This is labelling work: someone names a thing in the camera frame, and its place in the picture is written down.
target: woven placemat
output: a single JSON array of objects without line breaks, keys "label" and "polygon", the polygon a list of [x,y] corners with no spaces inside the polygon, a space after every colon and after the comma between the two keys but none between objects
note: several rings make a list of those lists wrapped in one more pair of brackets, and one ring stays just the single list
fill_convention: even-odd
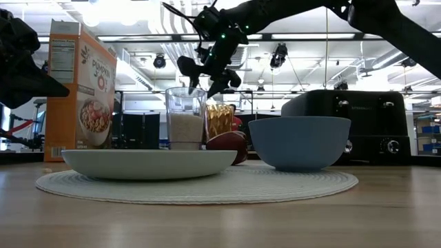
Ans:
[{"label": "woven placemat", "polygon": [[230,167],[213,176],[187,180],[121,181],[89,178],[74,171],[48,174],[37,188],[73,198],[134,204],[276,203],[328,196],[355,186],[342,172],[278,172],[266,165]]}]

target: table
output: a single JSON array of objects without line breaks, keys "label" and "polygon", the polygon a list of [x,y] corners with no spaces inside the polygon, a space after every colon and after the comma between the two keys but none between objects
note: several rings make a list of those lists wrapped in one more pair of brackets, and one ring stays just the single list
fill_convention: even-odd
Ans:
[{"label": "table", "polygon": [[332,167],[353,189],[290,203],[102,203],[34,187],[62,163],[0,166],[0,247],[439,247],[441,169]]}]

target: drinking glass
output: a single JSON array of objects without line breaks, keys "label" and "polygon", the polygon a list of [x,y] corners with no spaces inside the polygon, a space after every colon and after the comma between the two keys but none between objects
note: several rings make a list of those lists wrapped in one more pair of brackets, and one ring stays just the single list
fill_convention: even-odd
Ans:
[{"label": "drinking glass", "polygon": [[234,108],[230,105],[207,106],[207,141],[232,130]]},{"label": "drinking glass", "polygon": [[165,91],[167,133],[170,149],[198,150],[201,148],[207,92],[188,87],[173,87]]}]

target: red apple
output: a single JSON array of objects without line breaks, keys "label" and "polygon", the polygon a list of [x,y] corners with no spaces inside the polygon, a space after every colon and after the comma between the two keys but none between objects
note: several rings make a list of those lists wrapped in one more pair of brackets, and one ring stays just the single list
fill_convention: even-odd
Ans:
[{"label": "red apple", "polygon": [[210,139],[207,142],[207,150],[237,151],[236,159],[232,165],[237,165],[247,160],[247,137],[242,132],[226,132]]}]

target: black cable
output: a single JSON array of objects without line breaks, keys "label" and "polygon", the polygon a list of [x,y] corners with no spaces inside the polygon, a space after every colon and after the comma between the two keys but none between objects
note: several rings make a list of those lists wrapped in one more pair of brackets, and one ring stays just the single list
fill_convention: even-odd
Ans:
[{"label": "black cable", "polygon": [[186,16],[186,15],[183,14],[181,11],[177,10],[175,7],[171,6],[171,5],[168,4],[168,3],[163,3],[163,6],[164,6],[164,8],[168,9],[171,13],[177,15],[178,17],[182,17],[182,18],[184,18],[185,20],[187,20],[187,21],[192,25],[192,27],[195,29],[195,31],[198,33],[198,36],[199,36],[198,50],[200,50],[201,47],[202,47],[202,35],[201,35],[201,32],[199,31],[199,29],[196,27],[196,25],[194,25],[193,21],[190,20],[190,18],[193,18],[193,19],[194,19],[194,18],[196,18],[196,17],[189,17],[189,16]]}]

